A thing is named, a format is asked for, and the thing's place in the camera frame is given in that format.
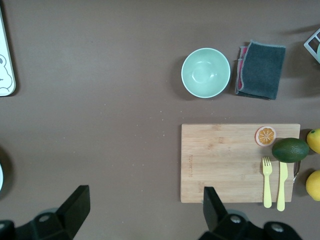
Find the lemon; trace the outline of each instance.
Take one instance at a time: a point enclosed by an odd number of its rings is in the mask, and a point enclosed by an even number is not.
[[[315,201],[320,201],[320,170],[311,173],[306,180],[305,187]]]
[[[311,130],[306,136],[306,142],[313,151],[320,154],[320,128]]]

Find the folded dish towel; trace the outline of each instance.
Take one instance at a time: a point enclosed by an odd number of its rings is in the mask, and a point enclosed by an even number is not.
[[[240,47],[235,94],[276,99],[286,47],[251,41]]]

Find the avocado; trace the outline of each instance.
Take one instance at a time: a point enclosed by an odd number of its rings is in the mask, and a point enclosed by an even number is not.
[[[309,154],[309,145],[298,138],[287,137],[275,142],[272,155],[280,162],[295,163]]]

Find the cartoon drawing on plate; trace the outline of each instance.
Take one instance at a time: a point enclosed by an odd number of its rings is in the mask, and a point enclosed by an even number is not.
[[[12,76],[9,75],[6,69],[7,60],[0,54],[0,90],[6,89],[8,92],[9,88],[13,84]]]

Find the white tray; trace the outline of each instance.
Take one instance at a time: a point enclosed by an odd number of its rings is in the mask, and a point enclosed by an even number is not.
[[[320,63],[320,29],[318,29],[318,31],[316,31],[303,45],[318,63]]]
[[[4,20],[0,9],[0,96],[10,95],[16,88]]]

